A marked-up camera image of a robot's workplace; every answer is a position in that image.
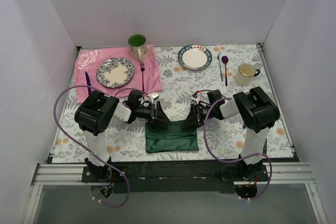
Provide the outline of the dark green cloth napkin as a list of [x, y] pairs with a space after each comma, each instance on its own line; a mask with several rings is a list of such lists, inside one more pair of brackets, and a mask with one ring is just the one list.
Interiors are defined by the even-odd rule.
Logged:
[[145, 125], [145, 150], [147, 153], [198, 151], [197, 130], [184, 128], [184, 120], [173, 121], [167, 128]]

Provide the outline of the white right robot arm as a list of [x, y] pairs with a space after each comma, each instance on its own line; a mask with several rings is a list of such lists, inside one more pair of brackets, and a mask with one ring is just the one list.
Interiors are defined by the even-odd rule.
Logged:
[[205, 127], [209, 119], [229, 119], [240, 115], [246, 129], [244, 147], [233, 161], [221, 160], [220, 175], [224, 181], [246, 180], [266, 175], [267, 135], [280, 118], [278, 107], [261, 87], [227, 98], [219, 90], [207, 90], [208, 103], [200, 100], [200, 91], [192, 95], [192, 104], [183, 129]]

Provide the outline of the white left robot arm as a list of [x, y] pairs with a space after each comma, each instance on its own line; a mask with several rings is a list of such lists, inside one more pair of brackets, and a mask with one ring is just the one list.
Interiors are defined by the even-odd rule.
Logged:
[[131, 124], [137, 118], [145, 119], [157, 129], [166, 129], [171, 124], [161, 108], [160, 102], [154, 102], [157, 93], [145, 94], [132, 90], [128, 99], [121, 102], [116, 97], [108, 97], [102, 92], [94, 91], [75, 112], [75, 122], [83, 130], [89, 149], [85, 163], [89, 172], [98, 181], [106, 182], [111, 178], [110, 154], [107, 151], [105, 130], [112, 119]]

